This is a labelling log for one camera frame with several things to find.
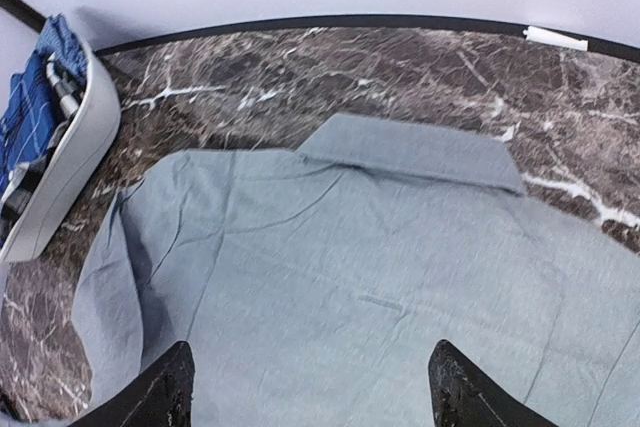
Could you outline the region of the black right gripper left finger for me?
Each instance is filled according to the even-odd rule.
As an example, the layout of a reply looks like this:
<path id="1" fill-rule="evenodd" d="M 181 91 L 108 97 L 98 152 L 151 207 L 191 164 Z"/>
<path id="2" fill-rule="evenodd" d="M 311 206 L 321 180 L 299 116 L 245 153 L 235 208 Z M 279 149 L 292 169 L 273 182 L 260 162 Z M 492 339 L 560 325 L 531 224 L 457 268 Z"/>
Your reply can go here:
<path id="1" fill-rule="evenodd" d="M 194 376 L 190 345 L 178 341 L 116 396 L 71 426 L 190 426 Z"/>

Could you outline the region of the white laundry basket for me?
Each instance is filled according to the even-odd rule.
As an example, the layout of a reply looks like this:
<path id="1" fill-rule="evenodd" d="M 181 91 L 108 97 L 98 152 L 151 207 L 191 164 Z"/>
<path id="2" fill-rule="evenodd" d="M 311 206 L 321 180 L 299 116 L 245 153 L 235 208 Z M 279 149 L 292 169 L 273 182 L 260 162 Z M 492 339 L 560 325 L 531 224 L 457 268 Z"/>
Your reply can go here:
<path id="1" fill-rule="evenodd" d="M 88 43 L 78 38 L 88 61 L 86 85 L 76 80 L 83 100 L 26 212 L 6 237 L 1 235 L 1 259 L 6 263 L 42 254 L 119 130 L 121 108 L 114 82 Z"/>

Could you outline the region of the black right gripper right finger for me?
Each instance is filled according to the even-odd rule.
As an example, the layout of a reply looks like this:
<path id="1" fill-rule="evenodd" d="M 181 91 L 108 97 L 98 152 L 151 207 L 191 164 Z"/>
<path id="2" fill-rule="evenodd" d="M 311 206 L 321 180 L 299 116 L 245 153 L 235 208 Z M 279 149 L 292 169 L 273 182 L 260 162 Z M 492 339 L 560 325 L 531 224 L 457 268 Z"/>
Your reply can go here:
<path id="1" fill-rule="evenodd" d="M 440 340 L 428 363 L 438 427 L 526 427 L 554 424 L 510 396 L 454 344 Z"/>

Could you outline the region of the grey long sleeve shirt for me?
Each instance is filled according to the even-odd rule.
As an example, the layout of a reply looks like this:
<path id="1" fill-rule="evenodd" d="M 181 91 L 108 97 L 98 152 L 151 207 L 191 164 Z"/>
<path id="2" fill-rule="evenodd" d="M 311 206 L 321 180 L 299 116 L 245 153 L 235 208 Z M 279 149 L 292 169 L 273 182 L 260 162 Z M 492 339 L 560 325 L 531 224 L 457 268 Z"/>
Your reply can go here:
<path id="1" fill-rule="evenodd" d="M 429 426 L 442 339 L 560 426 L 639 422 L 637 256 L 446 128 L 336 114 L 296 150 L 161 159 L 72 320 L 94 405 L 187 341 L 196 426 Z"/>

